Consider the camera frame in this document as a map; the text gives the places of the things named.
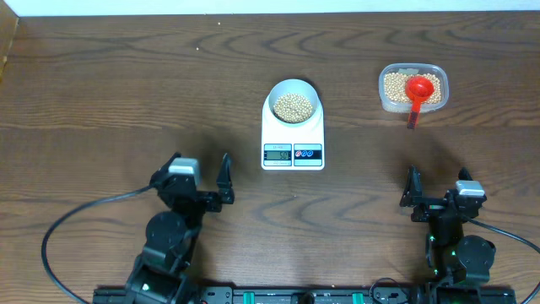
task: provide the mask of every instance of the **cable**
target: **cable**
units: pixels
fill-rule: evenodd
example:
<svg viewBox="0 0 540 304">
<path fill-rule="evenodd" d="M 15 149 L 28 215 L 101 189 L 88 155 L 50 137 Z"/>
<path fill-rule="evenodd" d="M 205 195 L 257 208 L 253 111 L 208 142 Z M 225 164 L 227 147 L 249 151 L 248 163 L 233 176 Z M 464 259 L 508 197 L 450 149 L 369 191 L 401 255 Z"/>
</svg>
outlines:
<svg viewBox="0 0 540 304">
<path fill-rule="evenodd" d="M 63 291 L 66 295 L 71 296 L 75 301 L 77 301 L 79 303 L 89 304 L 85 299 L 83 299 L 80 296 L 77 296 L 73 291 L 69 290 L 64 284 L 62 284 L 62 282 L 60 282 L 60 280 L 52 272 L 51 265 L 49 265 L 49 261 L 47 259 L 47 242 L 49 241 L 49 237 L 51 237 L 52 232 L 64 220 L 66 220 L 68 217 L 78 213 L 81 210 L 84 210 L 84 209 L 87 209 L 87 208 L 90 208 L 90 207 L 94 207 L 94 206 L 99 206 L 99 205 L 105 204 L 105 203 L 115 202 L 115 201 L 118 201 L 118 200 L 121 200 L 121 199 L 131 198 L 131 197 L 134 197 L 134 196 L 139 195 L 141 193 L 145 193 L 145 192 L 147 192 L 148 190 L 150 190 L 153 187 L 154 187 L 154 185 L 150 185 L 150 186 L 147 186 L 147 187 L 142 187 L 142 188 L 140 188 L 138 190 L 135 190 L 133 192 L 130 192 L 130 193 L 125 193 L 125 194 L 122 194 L 122 195 L 117 195 L 117 196 L 109 197 L 109 198 L 101 198 L 101 199 L 98 199 L 98 200 L 95 200 L 95 201 L 92 201 L 92 202 L 89 202 L 89 203 L 86 203 L 86 204 L 82 204 L 82 205 L 78 206 L 77 208 L 75 208 L 75 209 L 67 212 L 66 214 L 64 214 L 60 219 L 58 219 L 57 221 L 55 221 L 51 225 L 51 227 L 49 228 L 49 230 L 47 231 L 45 236 L 43 236 L 43 242 L 41 243 L 41 262 L 43 262 L 43 267 L 45 268 L 45 271 L 47 272 L 47 275 L 49 276 L 49 278 L 52 280 L 52 282 L 54 284 L 56 284 L 58 286 L 58 288 L 60 288 L 61 291 Z"/>
<path fill-rule="evenodd" d="M 373 288 L 375 287 L 375 285 L 379 284 L 379 283 L 382 282 L 383 280 L 390 280 L 390 281 L 394 282 L 394 283 L 397 285 L 397 287 L 402 291 L 402 293 L 404 293 L 405 296 L 407 297 L 407 300 L 406 300 L 406 301 L 401 302 L 401 303 L 398 303 L 398 304 L 405 304 L 405 303 L 408 302 L 408 300 L 409 300 L 409 299 L 408 299 L 408 292 L 406 292 L 405 289 L 403 289 L 403 287 L 402 287 L 399 283 L 397 283 L 396 280 L 394 280 L 393 278 L 380 278 L 380 279 L 378 279 L 377 281 L 375 281 L 375 283 L 373 283 L 373 285 L 370 287 L 370 298 L 371 298 L 371 300 L 372 300 L 374 303 L 382 304 L 380 301 L 376 300 L 376 299 L 373 297 Z"/>
<path fill-rule="evenodd" d="M 494 227 L 494 226 L 491 226 L 491 225 L 488 225 L 488 224 L 484 224 L 484 223 L 479 222 L 477 220 L 473 220 L 473 219 L 467 217 L 464 214 L 461 214 L 461 217 L 462 217 L 463 220 L 469 221 L 469 222 L 473 223 L 474 225 L 479 225 L 482 228 L 491 230 L 493 232 L 500 233 L 501 235 L 508 236 L 508 237 L 513 238 L 516 241 L 522 242 L 523 244 L 529 246 L 530 248 L 532 248 L 532 249 L 536 250 L 538 253 L 540 253 L 540 247 L 536 246 L 535 244 L 531 243 L 530 241 L 524 239 L 521 236 L 515 235 L 513 233 L 509 233 L 508 231 L 504 231 L 502 229 L 499 229 L 497 227 Z M 537 286 L 532 290 L 531 294 L 529 296 L 527 296 L 527 298 L 525 298 L 525 300 L 521 304 L 527 304 L 528 302 L 530 302 L 532 300 L 532 298 L 539 291 L 540 291 L 540 282 L 538 282 Z"/>
</svg>

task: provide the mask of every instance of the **green tape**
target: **green tape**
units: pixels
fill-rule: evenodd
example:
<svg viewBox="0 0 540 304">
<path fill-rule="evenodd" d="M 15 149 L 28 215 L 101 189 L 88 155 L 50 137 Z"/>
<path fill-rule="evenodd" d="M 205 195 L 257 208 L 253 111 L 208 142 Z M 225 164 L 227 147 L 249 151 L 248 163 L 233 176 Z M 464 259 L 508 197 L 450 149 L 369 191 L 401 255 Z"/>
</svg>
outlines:
<svg viewBox="0 0 540 304">
<path fill-rule="evenodd" d="M 255 304 L 254 292 L 244 292 L 244 304 Z"/>
<path fill-rule="evenodd" d="M 354 293 L 353 294 L 353 304 L 364 304 L 364 294 L 363 293 Z"/>
</svg>

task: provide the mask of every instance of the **brown wooden surface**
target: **brown wooden surface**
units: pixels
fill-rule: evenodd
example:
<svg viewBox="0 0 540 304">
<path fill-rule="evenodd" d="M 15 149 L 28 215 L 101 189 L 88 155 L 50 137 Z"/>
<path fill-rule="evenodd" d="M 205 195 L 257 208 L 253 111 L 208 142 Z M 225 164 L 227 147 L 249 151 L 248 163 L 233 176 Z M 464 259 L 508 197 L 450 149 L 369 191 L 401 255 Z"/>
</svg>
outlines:
<svg viewBox="0 0 540 304">
<path fill-rule="evenodd" d="M 23 19 L 0 86 L 0 301 L 68 302 L 41 266 L 46 228 L 145 185 L 175 151 L 200 160 L 202 188 L 215 189 L 225 151 L 234 161 L 236 202 L 204 221 L 202 278 L 420 281 L 427 226 L 398 207 L 411 164 L 437 196 L 467 166 L 489 198 L 479 219 L 540 243 L 539 41 L 540 13 Z M 450 101 L 415 131 L 381 108 L 377 78 L 394 62 L 433 63 L 450 78 Z M 324 171 L 260 167 L 262 103 L 291 77 L 320 92 Z M 164 209 L 146 193 L 74 216 L 50 241 L 53 269 L 87 299 L 125 283 Z M 540 256 L 466 233 L 497 246 L 490 284 L 528 295 Z"/>
</svg>

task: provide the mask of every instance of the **wood grain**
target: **wood grain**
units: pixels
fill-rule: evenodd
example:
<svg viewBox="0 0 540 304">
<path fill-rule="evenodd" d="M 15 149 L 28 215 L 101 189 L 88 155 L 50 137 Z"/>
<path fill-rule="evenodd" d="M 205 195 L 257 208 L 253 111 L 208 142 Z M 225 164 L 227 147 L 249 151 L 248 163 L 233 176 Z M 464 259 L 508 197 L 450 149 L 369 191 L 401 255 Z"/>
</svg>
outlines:
<svg viewBox="0 0 540 304">
<path fill-rule="evenodd" d="M 215 189 L 234 161 L 237 199 L 209 214 L 192 272 L 237 285 L 370 285 L 429 275 L 426 225 L 398 207 L 407 168 L 429 194 L 461 166 L 485 187 L 480 220 L 540 243 L 540 13 L 306 14 L 23 19 L 0 86 L 0 301 L 69 302 L 46 277 L 41 238 L 90 199 L 141 187 L 175 151 Z M 444 110 L 405 128 L 377 78 L 429 62 L 450 78 Z M 261 106 L 280 80 L 313 82 L 327 167 L 264 172 Z M 165 206 L 155 193 L 78 214 L 52 237 L 57 275 L 90 299 L 121 285 Z M 540 257 L 497 246 L 493 285 L 523 299 Z"/>
</svg>

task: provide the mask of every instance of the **white backdrop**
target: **white backdrop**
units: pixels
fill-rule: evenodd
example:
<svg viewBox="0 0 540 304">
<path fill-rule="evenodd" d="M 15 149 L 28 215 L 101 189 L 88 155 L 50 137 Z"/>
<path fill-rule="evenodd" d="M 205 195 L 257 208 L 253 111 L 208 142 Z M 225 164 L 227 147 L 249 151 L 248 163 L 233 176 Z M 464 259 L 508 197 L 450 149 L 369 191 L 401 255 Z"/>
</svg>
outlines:
<svg viewBox="0 0 540 304">
<path fill-rule="evenodd" d="M 540 0 L 4 0 L 20 16 L 540 10 Z"/>
</svg>

